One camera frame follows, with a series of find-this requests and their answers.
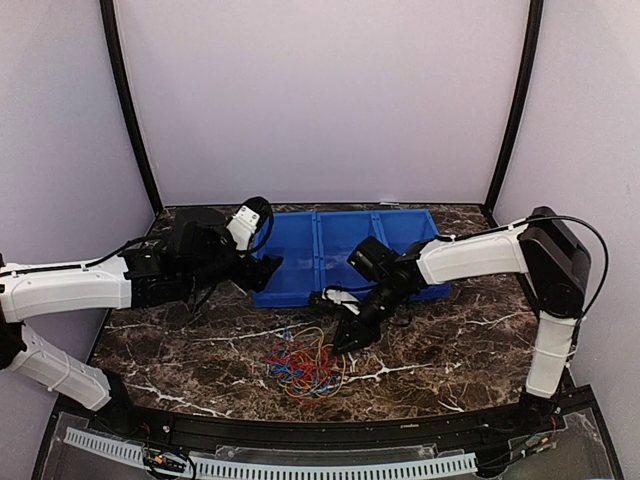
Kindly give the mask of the blue three-compartment plastic bin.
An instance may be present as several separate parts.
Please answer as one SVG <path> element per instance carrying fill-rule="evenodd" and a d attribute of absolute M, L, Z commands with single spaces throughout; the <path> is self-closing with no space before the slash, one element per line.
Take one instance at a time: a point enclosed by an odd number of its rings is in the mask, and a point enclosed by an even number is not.
<path fill-rule="evenodd" d="M 308 304 L 313 291 L 329 285 L 353 287 L 365 296 L 369 283 L 348 264 L 347 258 L 369 236 L 386 247 L 404 252 L 412 243 L 438 233 L 427 210 L 277 213 L 270 235 L 256 236 L 265 245 L 256 255 L 280 256 L 283 263 L 267 287 L 253 295 L 258 308 L 297 308 Z"/>

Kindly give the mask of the left black frame post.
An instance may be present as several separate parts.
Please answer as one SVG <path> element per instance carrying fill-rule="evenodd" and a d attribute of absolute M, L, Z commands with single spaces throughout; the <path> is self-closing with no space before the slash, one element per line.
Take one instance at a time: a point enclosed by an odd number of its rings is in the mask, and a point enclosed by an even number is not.
<path fill-rule="evenodd" d="M 99 7 L 112 76 L 122 117 L 147 199 L 154 214 L 158 215 L 163 211 L 164 205 L 152 172 L 151 163 L 142 137 L 142 131 L 138 122 L 131 88 L 128 81 L 123 48 L 116 18 L 116 4 L 112 0 L 100 0 Z"/>

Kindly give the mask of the black frame post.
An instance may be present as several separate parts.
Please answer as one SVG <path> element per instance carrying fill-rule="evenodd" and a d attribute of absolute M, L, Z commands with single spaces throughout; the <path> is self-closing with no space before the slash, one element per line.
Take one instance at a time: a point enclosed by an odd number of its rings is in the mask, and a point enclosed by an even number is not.
<path fill-rule="evenodd" d="M 529 2 L 524 40 L 511 106 L 496 165 L 483 203 L 486 216 L 493 215 L 506 179 L 524 114 L 532 73 L 534 70 L 544 10 L 543 0 Z"/>
<path fill-rule="evenodd" d="M 128 81 L 123 48 L 116 18 L 116 4 L 112 0 L 100 0 L 99 7 L 112 76 L 122 117 L 147 199 L 154 214 L 158 215 L 163 211 L 164 205 L 152 172 L 151 163 L 142 137 L 142 131 L 138 122 L 131 88 Z"/>

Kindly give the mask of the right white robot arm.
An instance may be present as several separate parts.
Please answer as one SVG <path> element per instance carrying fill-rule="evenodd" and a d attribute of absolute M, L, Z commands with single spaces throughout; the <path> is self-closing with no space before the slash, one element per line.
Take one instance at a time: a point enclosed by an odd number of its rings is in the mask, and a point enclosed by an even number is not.
<path fill-rule="evenodd" d="M 525 392 L 510 413 L 521 434 L 549 416 L 552 398 L 577 348 L 579 330 L 596 298 L 587 293 L 591 255 L 570 229 L 574 218 L 542 206 L 519 221 L 468 235 L 439 235 L 398 253 L 374 237 L 363 240 L 349 264 L 372 287 L 359 302 L 343 287 L 324 299 L 348 312 L 334 336 L 336 354 L 364 349 L 381 337 L 381 325 L 398 306 L 429 287 L 454 280 L 514 273 L 525 275 L 536 296 L 538 329 Z"/>

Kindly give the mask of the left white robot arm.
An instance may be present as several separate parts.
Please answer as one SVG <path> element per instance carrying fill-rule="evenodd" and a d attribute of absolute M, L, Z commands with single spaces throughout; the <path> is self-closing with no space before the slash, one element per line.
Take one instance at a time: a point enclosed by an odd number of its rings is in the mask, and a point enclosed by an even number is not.
<path fill-rule="evenodd" d="M 176 214 L 170 230 L 126 242 L 101 258 L 74 263 L 1 266 L 1 367 L 22 374 L 84 408 L 101 412 L 120 436 L 141 427 L 140 412 L 120 376 L 91 367 L 55 347 L 26 323 L 53 313 L 145 309 L 188 303 L 230 281 L 261 292 L 280 267 L 279 256 L 256 257 L 254 239 L 271 230 L 274 214 L 261 197 L 231 216 L 211 208 Z"/>

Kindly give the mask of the black front rail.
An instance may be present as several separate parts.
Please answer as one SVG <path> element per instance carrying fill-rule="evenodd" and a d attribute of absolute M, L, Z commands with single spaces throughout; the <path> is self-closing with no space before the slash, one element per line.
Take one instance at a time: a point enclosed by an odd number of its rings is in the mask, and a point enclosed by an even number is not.
<path fill-rule="evenodd" d="M 214 452 L 223 446 L 293 450 L 347 450 L 433 444 L 438 450 L 479 449 L 502 454 L 524 439 L 551 434 L 562 443 L 605 438 L 595 395 L 588 386 L 563 391 L 556 411 L 532 404 L 504 405 L 466 413 L 365 422 L 275 422 L 213 418 L 136 406 L 135 439 L 186 451 Z"/>

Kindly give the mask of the clear acrylic plate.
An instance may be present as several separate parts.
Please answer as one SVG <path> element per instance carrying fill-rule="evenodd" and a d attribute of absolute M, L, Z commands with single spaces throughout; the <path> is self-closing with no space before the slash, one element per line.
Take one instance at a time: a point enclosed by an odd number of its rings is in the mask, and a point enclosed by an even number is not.
<path fill-rule="evenodd" d="M 434 459 L 435 457 L 436 449 L 431 444 L 329 450 L 223 445 L 218 447 L 214 453 L 216 460 L 236 463 L 309 466 L 398 463 Z"/>

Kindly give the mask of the right black frame post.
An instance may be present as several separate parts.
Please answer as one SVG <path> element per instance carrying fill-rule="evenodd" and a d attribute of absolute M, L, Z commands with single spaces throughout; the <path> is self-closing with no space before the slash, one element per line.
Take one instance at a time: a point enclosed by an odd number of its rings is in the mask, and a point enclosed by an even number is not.
<path fill-rule="evenodd" d="M 532 73 L 534 70 L 544 10 L 543 0 L 529 2 L 524 40 L 511 106 L 496 165 L 483 203 L 486 216 L 493 215 L 506 179 L 524 114 Z"/>

